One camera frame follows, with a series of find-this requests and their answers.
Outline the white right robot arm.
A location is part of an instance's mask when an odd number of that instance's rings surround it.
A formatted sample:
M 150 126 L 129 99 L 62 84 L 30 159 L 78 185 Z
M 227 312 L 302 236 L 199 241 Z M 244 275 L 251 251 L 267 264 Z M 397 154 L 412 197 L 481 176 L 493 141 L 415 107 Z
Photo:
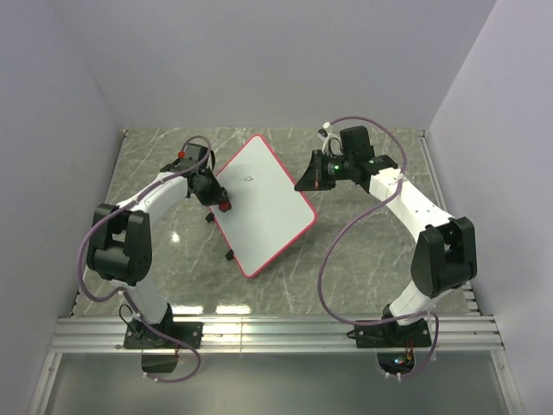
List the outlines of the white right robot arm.
M 348 337 L 358 348 L 411 348 L 432 344 L 426 317 L 451 291 L 476 276 L 474 224 L 439 208 L 404 174 L 404 166 L 378 155 L 363 126 L 333 133 L 325 123 L 318 131 L 323 145 L 313 150 L 297 192 L 331 190 L 350 181 L 388 208 L 416 243 L 411 281 L 385 306 L 380 321 L 353 322 Z

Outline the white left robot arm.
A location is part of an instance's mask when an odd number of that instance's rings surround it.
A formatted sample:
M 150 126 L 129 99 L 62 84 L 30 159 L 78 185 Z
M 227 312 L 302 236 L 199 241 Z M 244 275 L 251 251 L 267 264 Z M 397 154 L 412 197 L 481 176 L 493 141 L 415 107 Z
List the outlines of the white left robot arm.
M 177 158 L 160 169 L 144 189 L 117 204 L 99 205 L 92 228 L 79 248 L 78 267 L 95 271 L 111 283 L 113 291 L 103 297 L 82 292 L 97 303 L 116 295 L 131 313 L 127 321 L 127 348 L 198 348 L 199 323 L 178 323 L 171 306 L 149 276 L 153 261 L 152 227 L 174 205 L 195 196 L 204 207 L 222 212 L 232 205 L 213 170 L 215 155 L 203 136 L 188 139 Z

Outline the red whiteboard eraser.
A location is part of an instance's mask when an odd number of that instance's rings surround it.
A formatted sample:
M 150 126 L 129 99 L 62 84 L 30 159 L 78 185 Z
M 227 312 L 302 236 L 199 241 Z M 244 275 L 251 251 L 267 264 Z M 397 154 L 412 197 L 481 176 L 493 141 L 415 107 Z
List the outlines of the red whiteboard eraser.
M 220 212 L 225 213 L 232 209 L 232 204 L 228 197 L 222 198 L 218 203 L 218 209 Z

